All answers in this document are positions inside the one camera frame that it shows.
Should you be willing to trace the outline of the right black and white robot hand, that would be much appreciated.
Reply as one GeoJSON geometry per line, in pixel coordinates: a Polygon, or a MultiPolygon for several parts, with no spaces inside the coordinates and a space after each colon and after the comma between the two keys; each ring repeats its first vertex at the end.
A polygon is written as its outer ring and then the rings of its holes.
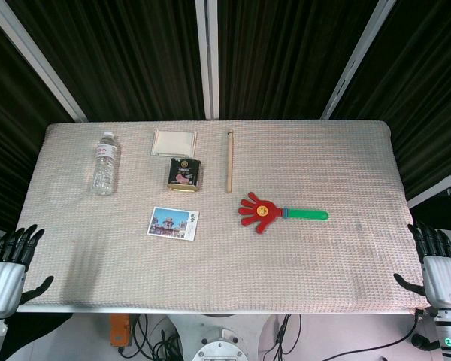
{"type": "Polygon", "coordinates": [[[422,270],[422,284],[412,284],[400,274],[395,281],[405,290],[426,297],[431,307],[451,309],[451,241],[442,230],[420,221],[407,226],[416,246],[422,270]]]}

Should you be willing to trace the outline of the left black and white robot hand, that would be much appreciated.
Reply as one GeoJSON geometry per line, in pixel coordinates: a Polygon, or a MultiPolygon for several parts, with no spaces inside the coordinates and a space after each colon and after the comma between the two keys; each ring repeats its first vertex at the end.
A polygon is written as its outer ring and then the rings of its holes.
{"type": "Polygon", "coordinates": [[[23,289],[35,248],[44,230],[33,224],[0,236],[0,320],[13,315],[19,305],[42,295],[52,284],[54,277],[46,277],[33,290],[23,289]]]}

